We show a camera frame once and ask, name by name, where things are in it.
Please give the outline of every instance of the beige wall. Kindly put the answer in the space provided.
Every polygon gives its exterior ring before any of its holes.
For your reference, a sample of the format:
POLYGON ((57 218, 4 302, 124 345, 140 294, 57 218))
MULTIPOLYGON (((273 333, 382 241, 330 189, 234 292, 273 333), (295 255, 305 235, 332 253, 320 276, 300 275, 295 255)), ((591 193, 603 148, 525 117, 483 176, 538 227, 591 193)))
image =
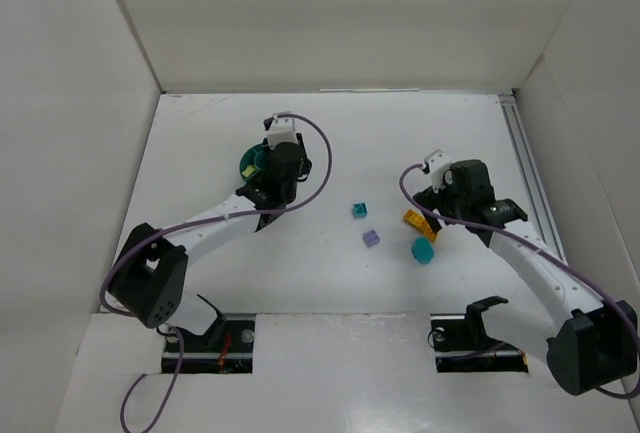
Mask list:
POLYGON ((0 430, 55 428, 158 98, 114 0, 0 0, 0 430))
POLYGON ((571 0, 124 0, 162 87, 521 86, 571 0))
POLYGON ((640 312, 639 41, 638 0, 574 0, 518 103, 569 260, 640 312))

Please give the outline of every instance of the white table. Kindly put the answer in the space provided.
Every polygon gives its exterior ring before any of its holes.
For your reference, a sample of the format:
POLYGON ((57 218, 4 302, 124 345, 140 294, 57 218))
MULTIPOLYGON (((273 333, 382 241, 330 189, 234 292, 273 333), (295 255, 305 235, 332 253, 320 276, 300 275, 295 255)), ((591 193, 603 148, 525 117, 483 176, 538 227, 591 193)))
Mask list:
MULTIPOLYGON (((571 397, 533 359, 529 375, 436 373, 427 312, 460 312, 499 294, 546 314, 462 228, 445 228, 435 260, 420 266, 410 253, 417 233, 401 221, 408 204, 398 177, 436 148, 482 159, 498 197, 530 209, 495 96, 165 95, 121 244, 140 222, 167 226, 224 200, 241 184, 238 162, 262 139, 262 119, 284 110, 312 118, 331 139, 329 186, 307 208, 202 259, 187 282, 223 311, 281 314, 258 317, 252 375, 182 375, 156 433, 635 431, 626 402, 571 397), (361 201, 369 216, 354 220, 351 205, 361 201), (381 243, 367 249, 361 236, 372 228, 381 243)), ((326 154, 312 130, 300 130, 314 162, 303 198, 320 182, 326 154)), ((411 191, 426 185, 419 174, 409 178, 411 191)), ((94 315, 57 431, 120 431, 126 390, 139 373, 159 371, 161 351, 162 339, 136 320, 94 315)), ((153 375, 133 394, 134 430, 148 424, 168 382, 153 375)))

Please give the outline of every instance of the orange block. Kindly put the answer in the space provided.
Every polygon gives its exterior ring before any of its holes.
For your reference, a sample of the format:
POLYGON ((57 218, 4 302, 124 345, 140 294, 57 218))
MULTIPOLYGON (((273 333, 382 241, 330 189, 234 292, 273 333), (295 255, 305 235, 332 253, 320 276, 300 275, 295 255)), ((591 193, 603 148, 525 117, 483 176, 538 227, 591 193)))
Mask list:
POLYGON ((431 229, 427 220, 425 220, 420 213, 409 210, 404 214, 402 219, 405 223, 422 233, 431 243, 435 243, 438 234, 431 229))

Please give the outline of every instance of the blue cube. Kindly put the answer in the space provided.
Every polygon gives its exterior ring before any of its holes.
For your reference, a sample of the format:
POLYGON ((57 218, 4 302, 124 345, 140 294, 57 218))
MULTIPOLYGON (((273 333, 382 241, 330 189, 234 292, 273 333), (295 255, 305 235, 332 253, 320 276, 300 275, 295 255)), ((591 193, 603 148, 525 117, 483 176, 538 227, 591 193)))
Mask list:
POLYGON ((362 235, 362 239, 369 248, 380 243, 380 237, 375 230, 367 231, 364 235, 362 235))
POLYGON ((364 203, 356 203, 353 205, 353 216, 355 218, 366 218, 367 216, 367 205, 364 203))
POLYGON ((428 265, 433 260, 435 252, 433 246, 426 238, 418 238, 411 247, 411 253, 418 263, 428 265))

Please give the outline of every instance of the purple cube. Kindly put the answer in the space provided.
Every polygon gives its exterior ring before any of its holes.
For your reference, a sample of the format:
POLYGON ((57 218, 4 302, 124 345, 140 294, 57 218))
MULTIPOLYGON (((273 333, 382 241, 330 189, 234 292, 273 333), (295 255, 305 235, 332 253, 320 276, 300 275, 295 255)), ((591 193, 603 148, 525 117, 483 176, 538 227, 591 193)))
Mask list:
POLYGON ((364 235, 362 235, 362 239, 369 248, 380 243, 380 237, 376 233, 376 230, 367 231, 364 235))

